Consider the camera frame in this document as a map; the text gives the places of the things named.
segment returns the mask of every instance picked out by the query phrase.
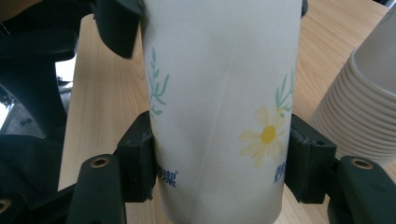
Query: black mechanical part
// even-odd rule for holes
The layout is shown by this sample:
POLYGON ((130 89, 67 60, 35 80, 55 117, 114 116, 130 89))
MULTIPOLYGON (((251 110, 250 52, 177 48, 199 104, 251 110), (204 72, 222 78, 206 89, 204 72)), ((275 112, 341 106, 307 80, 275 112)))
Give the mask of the black mechanical part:
POLYGON ((68 224, 126 223, 117 157, 99 155, 81 165, 68 224))
POLYGON ((153 139, 149 112, 146 111, 137 117, 114 152, 120 162, 122 195, 127 203, 152 199, 157 177, 153 139))
POLYGON ((323 203, 325 171, 336 146, 296 115, 292 115, 285 183, 299 203, 323 203))

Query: table surface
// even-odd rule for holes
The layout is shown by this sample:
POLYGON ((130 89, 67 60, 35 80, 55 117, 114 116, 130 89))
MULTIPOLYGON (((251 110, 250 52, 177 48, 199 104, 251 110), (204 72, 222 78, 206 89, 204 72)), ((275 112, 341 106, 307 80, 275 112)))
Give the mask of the table surface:
MULTIPOLYGON (((388 9, 371 0, 310 0, 302 20, 293 113, 304 120, 318 106, 341 67, 388 9)), ((112 153, 147 103, 141 37, 132 60, 115 55, 100 40, 92 15, 81 24, 74 87, 68 111, 59 188, 76 183, 88 158, 112 153)), ((385 167, 396 181, 396 162, 385 167)), ((299 204, 285 188, 276 223, 328 223, 325 204, 299 204)), ((147 203, 128 203, 130 223, 171 223, 157 187, 147 203)))

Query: daisy print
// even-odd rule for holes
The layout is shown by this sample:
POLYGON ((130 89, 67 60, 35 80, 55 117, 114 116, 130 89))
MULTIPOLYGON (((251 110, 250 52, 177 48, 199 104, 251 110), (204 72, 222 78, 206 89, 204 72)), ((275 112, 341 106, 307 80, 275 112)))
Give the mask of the daisy print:
POLYGON ((240 150, 243 156, 250 156, 254 159, 254 167, 261 168, 264 157, 270 156, 276 160, 278 155, 284 152, 284 144, 280 137, 285 134, 283 127, 286 119, 282 116, 283 107, 275 107, 273 114, 267 106, 262 106, 255 112, 256 122, 259 130, 244 130, 239 134, 239 140, 247 143, 247 146, 240 150))

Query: green leaf print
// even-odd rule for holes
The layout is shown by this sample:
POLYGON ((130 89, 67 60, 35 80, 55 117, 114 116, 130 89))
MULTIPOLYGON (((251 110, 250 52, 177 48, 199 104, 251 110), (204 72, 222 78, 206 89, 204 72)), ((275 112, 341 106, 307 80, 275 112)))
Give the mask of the green leaf print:
POLYGON ((166 87, 168 85, 168 80, 170 75, 167 74, 163 83, 159 80, 160 77, 160 69, 156 64, 157 55, 155 52, 155 48, 152 48, 151 52, 151 71, 148 72, 148 84, 150 87, 150 96, 148 99, 150 110, 152 112, 152 116, 161 115, 163 112, 161 109, 156 108, 157 103, 160 105, 166 105, 166 102, 163 100, 163 95, 166 92, 166 87))
POLYGON ((286 85, 288 82, 288 75, 285 75, 283 78, 282 86, 276 88, 276 107, 278 110, 283 109, 284 111, 290 112, 291 111, 291 100, 292 95, 294 93, 294 75, 295 69, 293 68, 290 73, 290 88, 288 91, 285 91, 286 85))

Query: paper cup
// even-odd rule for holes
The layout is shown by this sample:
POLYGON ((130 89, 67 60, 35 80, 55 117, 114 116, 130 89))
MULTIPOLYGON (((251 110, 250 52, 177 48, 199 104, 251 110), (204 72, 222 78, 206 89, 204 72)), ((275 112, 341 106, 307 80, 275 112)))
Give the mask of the paper cup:
POLYGON ((151 127, 174 223, 281 209, 301 1, 145 1, 151 127))
POLYGON ((359 46, 354 61, 370 82, 396 95, 395 58, 396 6, 389 10, 359 46))

